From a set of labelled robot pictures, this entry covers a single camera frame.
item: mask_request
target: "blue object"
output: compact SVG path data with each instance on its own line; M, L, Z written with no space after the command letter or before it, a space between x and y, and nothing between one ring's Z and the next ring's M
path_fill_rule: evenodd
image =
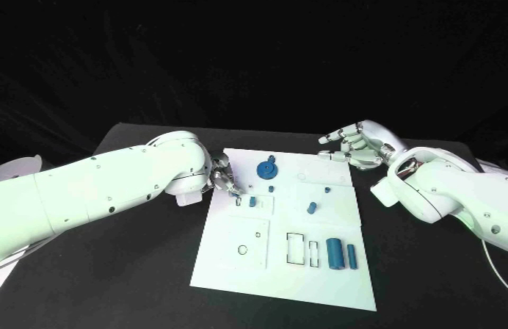
M278 175L278 165L275 164L275 156L268 157L268 161L258 165L258 176L264 180L271 180Z
M317 204L315 202L311 202L310 208L307 209L307 212L308 212L310 214L314 214L317 207L318 207L318 204Z
M347 245L347 256L350 257L350 268L357 269L357 255L354 254L354 246Z
M343 243L340 239L327 240L327 250L328 250L328 266L333 270L340 270L346 268L344 264L344 253L343 253Z

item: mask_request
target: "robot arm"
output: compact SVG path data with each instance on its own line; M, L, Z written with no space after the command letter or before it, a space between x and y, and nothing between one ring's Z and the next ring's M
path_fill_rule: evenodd
M349 161L362 170L389 165L387 176L370 188L385 206L398 202L428 223L454 215L475 235L508 250L508 176L481 173L457 155L442 149L413 148L373 121L337 130L320 143L362 136L366 147L346 143L349 151L320 152L334 161Z
M153 200L180 206L218 187L235 194L226 155L212 159L195 134L176 131L140 145L0 183L0 260L25 245Z

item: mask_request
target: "cable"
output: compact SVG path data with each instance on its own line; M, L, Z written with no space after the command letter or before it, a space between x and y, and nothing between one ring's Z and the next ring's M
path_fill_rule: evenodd
M501 280L501 282L503 282L503 285L505 285L505 287L508 288L508 284L507 284L507 282L504 281L504 279L503 279L503 277L501 277L501 275L500 275L500 273L498 273L498 270L495 269L495 266L494 266L494 263L492 263L492 259L490 259L490 251L488 251L488 249L487 249L487 244L485 244L485 241L484 241L484 240L482 240L482 244L484 244L484 250L485 250L487 259L490 260L490 265L492 266L492 270L494 270L494 272L495 272L495 275L498 276L498 278L500 278L500 280Z
M0 269L8 267L8 265L12 265L16 261L20 261L26 256L29 256L44 245L48 245L48 243L51 243L51 241L54 241L56 239L56 237L61 234L54 235L52 237L48 237L46 239L44 239L42 241L38 241L36 244L33 244L32 246L29 246L28 249L25 250L19 250L18 252L15 252L13 254L10 254L10 256L8 256L2 261L5 261L6 259L9 259L13 255L19 254L20 252L25 252L22 256L19 256L16 259L13 259L12 261L8 261L3 265L0 265Z

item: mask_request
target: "shape sorting board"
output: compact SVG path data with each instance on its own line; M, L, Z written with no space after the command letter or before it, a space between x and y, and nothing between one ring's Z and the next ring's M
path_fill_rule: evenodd
M349 164L305 154L238 149L225 153L246 194L238 206L236 198L215 190L190 285L376 311ZM278 176L267 181L256 167L269 155ZM249 207L251 196L256 207ZM314 214L307 212L311 201L318 204ZM300 236L290 242L288 234L303 235L303 248ZM331 237L343 241L344 270L328 267ZM288 263L290 244L304 265ZM357 270L347 264L349 244L356 247Z

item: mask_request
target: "black table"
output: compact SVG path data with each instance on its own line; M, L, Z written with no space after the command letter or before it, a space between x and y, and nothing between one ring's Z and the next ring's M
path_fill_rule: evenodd
M118 124L97 153L180 129ZM210 150L323 149L314 134L187 130ZM462 143L408 142L445 148L478 166ZM0 328L500 328L508 291L480 239L454 217L431 225L399 204L385 208L370 194L385 174L386 167L351 169L379 312L190 287L209 192L186 207L163 194L68 231L20 261L0 288ZM508 278L508 254L490 251Z

